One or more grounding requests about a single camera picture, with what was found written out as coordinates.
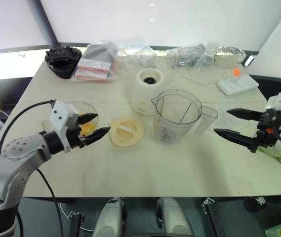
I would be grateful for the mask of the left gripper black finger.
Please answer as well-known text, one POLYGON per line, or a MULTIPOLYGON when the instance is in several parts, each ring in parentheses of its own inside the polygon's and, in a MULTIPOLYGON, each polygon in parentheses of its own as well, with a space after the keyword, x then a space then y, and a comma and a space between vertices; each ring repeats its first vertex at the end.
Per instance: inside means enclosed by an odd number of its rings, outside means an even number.
POLYGON ((79 115, 78 124, 82 125, 88 123, 93 119, 95 119, 96 117, 98 117, 98 114, 96 113, 86 113, 86 114, 79 115))
POLYGON ((97 130, 95 130, 92 134, 85 137, 84 144, 90 145, 98 140, 100 140, 103 136, 105 136, 109 130, 111 129, 110 126, 108 127, 102 127, 97 130))

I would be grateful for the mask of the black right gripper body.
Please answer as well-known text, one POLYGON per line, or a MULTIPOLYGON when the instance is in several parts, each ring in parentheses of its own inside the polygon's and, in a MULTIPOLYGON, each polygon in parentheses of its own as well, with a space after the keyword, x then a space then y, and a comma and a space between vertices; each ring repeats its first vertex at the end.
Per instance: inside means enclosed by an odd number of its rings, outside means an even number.
POLYGON ((278 130, 281 126, 281 111, 272 110, 270 115, 268 111, 252 112, 251 120, 258 121, 257 131, 250 145, 250 151, 255 153, 258 147, 273 147, 277 141, 274 134, 274 128, 278 130))

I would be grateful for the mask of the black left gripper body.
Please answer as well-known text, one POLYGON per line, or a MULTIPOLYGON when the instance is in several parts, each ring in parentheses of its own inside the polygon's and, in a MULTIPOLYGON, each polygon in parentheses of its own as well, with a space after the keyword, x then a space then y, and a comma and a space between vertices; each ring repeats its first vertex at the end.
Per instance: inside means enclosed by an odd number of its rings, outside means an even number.
POLYGON ((83 148, 84 147, 84 138, 80 134, 81 127, 80 124, 78 124, 78 119, 75 122, 75 124, 68 128, 66 131, 66 137, 70 144, 70 147, 73 149, 75 147, 83 148))

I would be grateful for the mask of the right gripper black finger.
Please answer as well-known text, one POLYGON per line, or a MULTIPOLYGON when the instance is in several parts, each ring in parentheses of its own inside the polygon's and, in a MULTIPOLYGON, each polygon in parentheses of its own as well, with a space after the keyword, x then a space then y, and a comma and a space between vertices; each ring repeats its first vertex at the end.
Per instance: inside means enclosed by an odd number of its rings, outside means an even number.
POLYGON ((257 150, 257 147, 254 145, 254 138, 230 129, 215 128, 213 131, 230 142, 247 147, 251 152, 256 152, 257 150))
POLYGON ((229 109, 226 112, 239 119, 253 120, 253 121, 259 121, 263 115, 262 112, 257 112, 253 110, 242 109, 242 108, 229 109))

